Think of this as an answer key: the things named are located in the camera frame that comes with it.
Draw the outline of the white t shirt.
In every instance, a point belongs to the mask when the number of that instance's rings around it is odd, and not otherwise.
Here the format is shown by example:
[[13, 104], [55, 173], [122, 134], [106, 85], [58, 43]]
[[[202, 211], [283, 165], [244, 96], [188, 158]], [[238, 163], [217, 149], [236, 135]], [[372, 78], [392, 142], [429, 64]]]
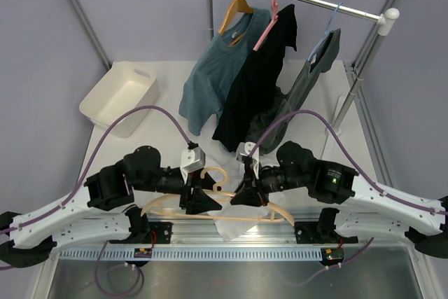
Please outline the white t shirt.
[[[220, 167], [225, 170], [228, 175], [228, 182], [222, 187], [222, 191], [234, 192], [244, 174], [244, 166], [237, 161], [235, 155], [231, 155], [230, 158], [225, 160], [216, 160], [208, 155], [206, 157], [207, 167]], [[231, 241], [240, 235], [244, 234], [252, 227], [259, 223], [259, 218], [265, 218], [270, 209], [267, 207], [248, 207], [244, 205], [232, 206], [229, 203], [222, 204], [220, 211], [210, 211], [208, 215], [221, 216], [221, 217], [238, 217], [238, 218], [254, 218], [254, 221], [236, 221], [228, 219], [215, 220], [215, 226], [218, 234], [225, 241]]]

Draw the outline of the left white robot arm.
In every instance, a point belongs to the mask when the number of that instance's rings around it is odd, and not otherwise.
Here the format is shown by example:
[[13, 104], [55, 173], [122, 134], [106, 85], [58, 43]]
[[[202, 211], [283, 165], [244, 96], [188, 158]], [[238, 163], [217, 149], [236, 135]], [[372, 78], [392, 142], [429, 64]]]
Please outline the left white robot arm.
[[193, 167], [162, 167], [152, 146], [141, 146], [116, 164], [88, 177], [73, 196], [61, 197], [28, 214], [1, 215], [5, 268], [26, 268], [46, 261], [72, 246], [109, 241], [139, 244], [155, 241], [155, 230], [136, 193], [155, 192], [179, 197], [187, 215], [219, 211], [222, 206], [207, 191], [215, 180], [203, 171], [204, 153], [188, 149]]

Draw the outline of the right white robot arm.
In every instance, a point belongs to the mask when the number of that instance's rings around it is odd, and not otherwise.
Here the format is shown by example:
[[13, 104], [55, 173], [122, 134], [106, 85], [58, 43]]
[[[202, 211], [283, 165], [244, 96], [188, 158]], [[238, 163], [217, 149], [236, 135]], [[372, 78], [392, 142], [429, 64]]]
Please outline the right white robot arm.
[[447, 198], [432, 200], [377, 184], [338, 162], [319, 160], [299, 144], [287, 141], [277, 152], [277, 166], [254, 169], [244, 157], [244, 177], [230, 203], [265, 207], [272, 193], [306, 188], [324, 203], [318, 236], [384, 237], [412, 244], [422, 254], [447, 258]]

